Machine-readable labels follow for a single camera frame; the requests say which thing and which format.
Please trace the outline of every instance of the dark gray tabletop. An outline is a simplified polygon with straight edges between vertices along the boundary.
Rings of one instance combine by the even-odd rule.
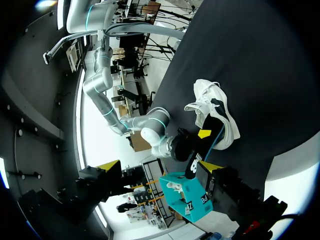
[[[320,130],[319,83],[298,36],[278,11],[262,0],[205,0],[195,14],[156,93],[152,107],[166,108],[166,129],[198,132],[197,79],[219,82],[241,138],[209,162],[231,166],[252,188],[264,191],[272,159]],[[186,163],[168,159],[170,172]]]

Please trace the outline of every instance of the desk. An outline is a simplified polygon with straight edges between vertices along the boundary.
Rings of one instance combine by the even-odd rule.
[[[120,66],[120,76],[121,76],[121,85],[124,87],[124,89],[126,89],[126,82],[124,79],[124,67]],[[129,103],[128,103],[128,99],[125,97],[125,105],[126,108],[128,109],[128,115],[129,118],[131,117],[131,113],[130,113],[130,108],[129,108]]]
[[[264,1],[204,0],[151,106],[170,113],[168,136],[176,136],[179,127],[196,133],[196,114],[184,111],[195,101],[193,84],[219,82],[241,138],[226,150],[212,150],[208,161],[237,169],[262,195],[274,156],[320,130],[318,80],[292,29]],[[169,172],[186,168],[170,159],[165,165]]]

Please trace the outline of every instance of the white sneaker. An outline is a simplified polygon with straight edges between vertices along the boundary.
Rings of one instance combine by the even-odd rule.
[[[184,107],[185,111],[195,111],[195,125],[202,129],[207,116],[221,120],[224,124],[224,137],[213,148],[227,149],[234,141],[240,138],[238,126],[228,111],[227,96],[218,82],[198,79],[193,85],[196,98],[194,103]]]

